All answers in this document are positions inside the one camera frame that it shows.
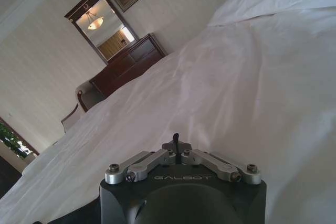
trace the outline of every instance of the screw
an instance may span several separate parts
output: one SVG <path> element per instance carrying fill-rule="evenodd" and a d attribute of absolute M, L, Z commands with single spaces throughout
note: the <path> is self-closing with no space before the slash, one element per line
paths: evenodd
<path fill-rule="evenodd" d="M 241 180 L 241 174 L 239 172 L 231 173 L 230 180 L 232 182 L 239 182 Z"/>
<path fill-rule="evenodd" d="M 250 173 L 257 173 L 258 172 L 258 167 L 256 165 L 254 165 L 254 164 L 248 164 L 246 166 L 246 169 Z"/>
<path fill-rule="evenodd" d="M 126 181 L 127 182 L 134 182 L 135 181 L 135 173 L 134 172 L 127 173 Z"/>
<path fill-rule="evenodd" d="M 119 171 L 119 165 L 118 164 L 111 164 L 109 167 L 110 172 L 116 173 Z"/>

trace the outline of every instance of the white wall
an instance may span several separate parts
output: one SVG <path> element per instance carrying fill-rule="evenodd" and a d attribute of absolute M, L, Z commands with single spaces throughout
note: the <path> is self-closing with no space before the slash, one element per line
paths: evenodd
<path fill-rule="evenodd" d="M 104 63 L 64 18 L 80 0 L 44 0 L 0 44 L 0 116 L 43 151 L 63 135 L 60 120 L 76 105 L 75 88 Z M 142 37 L 168 52 L 196 36 L 225 0 L 139 0 L 124 13 Z"/>

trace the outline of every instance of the bed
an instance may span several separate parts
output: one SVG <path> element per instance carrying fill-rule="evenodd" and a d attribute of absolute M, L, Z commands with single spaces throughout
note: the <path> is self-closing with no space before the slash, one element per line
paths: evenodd
<path fill-rule="evenodd" d="M 110 163 L 183 142 L 260 167 L 267 223 L 336 223 L 336 0 L 228 0 L 86 113 L 0 200 L 1 223 L 91 202 Z"/>

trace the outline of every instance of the silver mounting clamp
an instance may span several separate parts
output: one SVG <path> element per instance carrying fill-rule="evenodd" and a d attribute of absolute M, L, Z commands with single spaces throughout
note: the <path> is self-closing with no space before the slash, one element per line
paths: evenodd
<path fill-rule="evenodd" d="M 147 178 L 148 173 L 160 164 L 169 164 L 169 160 L 173 158 L 173 154 L 169 151 L 160 149 L 153 153 L 143 161 L 133 164 L 128 168 L 126 181 L 138 182 Z"/>
<path fill-rule="evenodd" d="M 142 161 L 151 154 L 152 153 L 150 152 L 140 152 L 120 165 L 110 165 L 109 169 L 105 171 L 105 182 L 110 185 L 115 185 L 122 182 L 125 179 L 127 169 L 130 165 Z"/>
<path fill-rule="evenodd" d="M 261 183 L 261 173 L 256 165 L 240 164 L 218 152 L 212 152 L 209 155 L 223 163 L 234 165 L 239 170 L 239 173 L 242 175 L 242 180 L 245 183 L 250 185 L 259 185 Z"/>
<path fill-rule="evenodd" d="M 182 155 L 182 163 L 190 165 L 204 165 L 215 172 L 219 179 L 228 182 L 238 182 L 241 174 L 238 169 L 228 163 L 224 163 L 200 150 L 187 150 Z"/>

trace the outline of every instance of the mirror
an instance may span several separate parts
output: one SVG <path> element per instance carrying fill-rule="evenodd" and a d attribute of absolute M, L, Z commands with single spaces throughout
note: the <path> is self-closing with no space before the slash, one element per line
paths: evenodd
<path fill-rule="evenodd" d="M 137 36 L 110 0 L 82 0 L 66 16 L 105 63 Z"/>

